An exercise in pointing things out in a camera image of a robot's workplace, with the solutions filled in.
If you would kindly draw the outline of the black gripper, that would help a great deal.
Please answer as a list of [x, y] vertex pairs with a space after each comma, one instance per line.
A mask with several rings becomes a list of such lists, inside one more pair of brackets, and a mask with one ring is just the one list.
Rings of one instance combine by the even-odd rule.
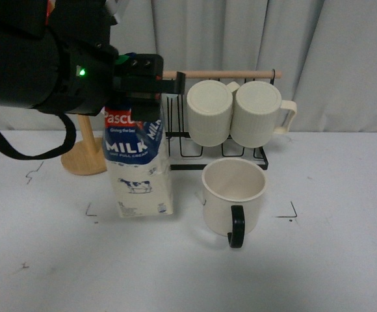
[[161, 79], [160, 55], [119, 54], [110, 44], [115, 24], [105, 1], [56, 1], [48, 26], [58, 45], [58, 81], [39, 105], [40, 112], [95, 116], [116, 94], [125, 92], [135, 96], [124, 97], [132, 120], [159, 120], [161, 97], [155, 94], [184, 94], [184, 73]]

